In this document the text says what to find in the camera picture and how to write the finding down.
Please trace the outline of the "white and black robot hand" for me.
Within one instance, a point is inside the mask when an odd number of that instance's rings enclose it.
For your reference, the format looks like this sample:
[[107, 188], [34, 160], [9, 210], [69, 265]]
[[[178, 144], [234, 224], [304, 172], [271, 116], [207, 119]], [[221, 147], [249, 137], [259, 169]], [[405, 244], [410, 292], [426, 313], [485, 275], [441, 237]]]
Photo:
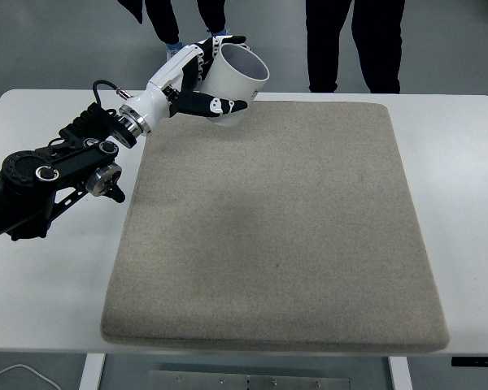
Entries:
[[144, 92], [127, 98], [120, 114], [147, 134], [177, 113], [219, 118], [244, 111], [245, 101], [203, 93], [199, 84], [209, 75], [223, 44], [245, 42], [244, 36], [219, 35], [184, 45], [149, 79]]

